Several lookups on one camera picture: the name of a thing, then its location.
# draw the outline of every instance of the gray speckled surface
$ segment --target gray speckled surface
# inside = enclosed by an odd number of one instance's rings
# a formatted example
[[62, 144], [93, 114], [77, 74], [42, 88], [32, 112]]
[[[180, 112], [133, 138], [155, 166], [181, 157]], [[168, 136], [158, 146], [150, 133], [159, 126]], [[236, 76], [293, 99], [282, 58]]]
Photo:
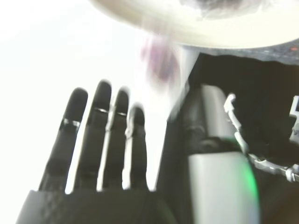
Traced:
[[200, 48], [209, 55], [234, 55], [255, 58], [261, 61], [278, 61], [284, 64], [299, 65], [299, 39], [277, 46], [257, 49], [210, 49]]

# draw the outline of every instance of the white background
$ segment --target white background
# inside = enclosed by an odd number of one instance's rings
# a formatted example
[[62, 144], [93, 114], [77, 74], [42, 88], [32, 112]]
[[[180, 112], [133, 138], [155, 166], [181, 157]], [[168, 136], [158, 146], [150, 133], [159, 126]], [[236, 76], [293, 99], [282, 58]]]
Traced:
[[[28, 191], [38, 188], [72, 90], [88, 90], [89, 111], [103, 78], [111, 81], [114, 94], [127, 86], [130, 104], [147, 102], [147, 178], [154, 189], [169, 108], [167, 97], [145, 86], [138, 61], [145, 38], [102, 15], [88, 0], [0, 2], [1, 223], [15, 223]], [[70, 176], [75, 170], [73, 163]]]

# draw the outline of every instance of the white plate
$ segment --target white plate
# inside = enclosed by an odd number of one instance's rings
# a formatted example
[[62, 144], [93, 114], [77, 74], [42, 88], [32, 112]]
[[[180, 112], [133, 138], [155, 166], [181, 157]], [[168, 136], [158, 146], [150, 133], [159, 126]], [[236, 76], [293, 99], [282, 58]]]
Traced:
[[203, 20], [196, 10], [169, 0], [91, 0], [101, 11], [147, 30], [162, 31], [167, 24], [179, 43], [209, 48], [257, 48], [299, 38], [299, 1], [285, 0], [243, 16]]

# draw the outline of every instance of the white surface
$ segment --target white surface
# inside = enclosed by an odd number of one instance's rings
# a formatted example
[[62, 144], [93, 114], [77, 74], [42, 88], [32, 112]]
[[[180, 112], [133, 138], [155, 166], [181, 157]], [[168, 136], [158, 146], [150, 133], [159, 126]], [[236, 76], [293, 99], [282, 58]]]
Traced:
[[195, 223], [259, 223], [258, 200], [246, 180], [250, 168], [243, 154], [195, 154], [189, 156], [189, 169]]
[[[147, 102], [147, 178], [154, 189], [166, 125], [159, 106], [166, 98], [142, 83], [136, 57], [144, 35], [103, 16], [87, 0], [0, 2], [1, 223], [15, 223], [28, 191], [38, 188], [72, 90], [88, 90], [89, 111], [103, 78], [112, 82], [114, 94], [129, 87], [131, 104]], [[71, 177], [75, 169], [72, 164]]]
[[209, 15], [202, 17], [198, 10], [182, 7], [177, 0], [119, 0], [117, 4], [112, 0], [91, 1], [98, 9], [104, 6], [119, 20], [139, 27], [157, 32], [168, 27], [175, 40], [194, 46], [257, 48], [299, 38], [298, 0], [274, 0], [266, 10], [215, 20], [209, 20]]

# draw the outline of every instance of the robotic hand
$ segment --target robotic hand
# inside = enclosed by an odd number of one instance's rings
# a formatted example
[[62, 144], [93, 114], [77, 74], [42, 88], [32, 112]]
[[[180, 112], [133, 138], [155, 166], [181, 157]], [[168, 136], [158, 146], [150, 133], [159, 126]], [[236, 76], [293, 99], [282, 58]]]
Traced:
[[[77, 88], [66, 107], [38, 191], [31, 191], [17, 224], [257, 224], [258, 198], [250, 166], [213, 86], [191, 89], [167, 124], [157, 190], [146, 183], [144, 114], [128, 95], [100, 82], [85, 127], [73, 192], [64, 189], [87, 102]], [[122, 189], [126, 140], [132, 140], [130, 189]], [[107, 142], [107, 157], [102, 154]], [[97, 191], [100, 163], [102, 191]]]

